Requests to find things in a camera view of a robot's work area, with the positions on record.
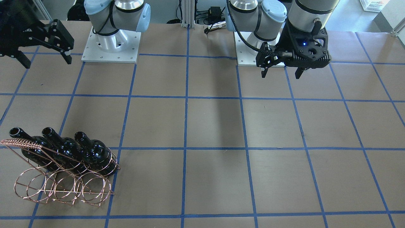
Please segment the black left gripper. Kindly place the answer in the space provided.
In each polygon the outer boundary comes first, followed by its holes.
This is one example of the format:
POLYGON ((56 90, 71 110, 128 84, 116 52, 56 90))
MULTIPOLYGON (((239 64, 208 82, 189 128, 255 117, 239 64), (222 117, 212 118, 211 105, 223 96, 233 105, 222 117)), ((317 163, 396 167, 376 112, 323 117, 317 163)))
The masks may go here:
POLYGON ((265 78, 268 69, 282 61, 288 67, 297 67, 296 79, 300 79, 306 69, 327 66, 332 58, 328 51, 327 30, 321 26, 321 21, 313 21, 309 31, 302 31, 290 21, 286 22, 276 46, 262 43, 259 49, 256 66, 261 69, 261 77, 265 78))

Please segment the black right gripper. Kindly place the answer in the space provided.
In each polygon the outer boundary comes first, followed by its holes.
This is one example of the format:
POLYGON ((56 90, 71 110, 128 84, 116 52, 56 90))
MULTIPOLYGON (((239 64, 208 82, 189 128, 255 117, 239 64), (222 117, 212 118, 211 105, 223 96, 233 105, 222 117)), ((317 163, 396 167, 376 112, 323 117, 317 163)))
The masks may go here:
POLYGON ((19 48, 41 45, 59 52, 68 65, 72 64, 75 39, 59 19, 41 24, 28 0, 2 0, 0 9, 1 57, 15 57, 30 69, 31 61, 19 48))

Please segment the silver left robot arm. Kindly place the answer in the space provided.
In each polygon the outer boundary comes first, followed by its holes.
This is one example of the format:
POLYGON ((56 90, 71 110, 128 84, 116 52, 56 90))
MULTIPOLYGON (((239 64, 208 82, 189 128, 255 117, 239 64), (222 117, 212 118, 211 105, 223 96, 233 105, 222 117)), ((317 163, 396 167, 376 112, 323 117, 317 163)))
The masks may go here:
POLYGON ((293 0, 289 9, 278 0, 227 0, 227 29, 255 51, 262 78, 283 63, 299 79, 308 69, 331 62, 326 23, 338 0, 293 0))

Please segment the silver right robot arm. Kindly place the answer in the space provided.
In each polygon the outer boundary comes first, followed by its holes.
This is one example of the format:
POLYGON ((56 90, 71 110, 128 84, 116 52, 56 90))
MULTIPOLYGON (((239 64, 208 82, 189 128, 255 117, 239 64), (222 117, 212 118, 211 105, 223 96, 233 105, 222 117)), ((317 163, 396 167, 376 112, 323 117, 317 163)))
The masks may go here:
MULTIPOLYGON (((150 24, 151 7, 143 0, 85 0, 92 29, 81 60, 136 63, 141 33, 150 24)), ((20 47, 43 46, 72 64, 75 40, 58 19, 42 23, 26 0, 1 1, 1 57, 17 59, 26 69, 31 61, 20 47)))

